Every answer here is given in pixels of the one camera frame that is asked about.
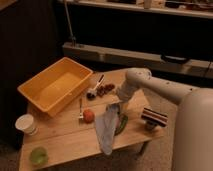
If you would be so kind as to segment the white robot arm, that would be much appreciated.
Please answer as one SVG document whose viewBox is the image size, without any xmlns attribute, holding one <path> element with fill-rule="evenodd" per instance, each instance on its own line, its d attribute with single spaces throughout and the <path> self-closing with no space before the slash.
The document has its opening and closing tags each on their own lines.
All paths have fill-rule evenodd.
<svg viewBox="0 0 213 171">
<path fill-rule="evenodd" d="M 117 96 L 128 102 L 148 88 L 178 106 L 172 171 L 213 171 L 213 89 L 154 77 L 147 68 L 129 68 Z"/>
</svg>

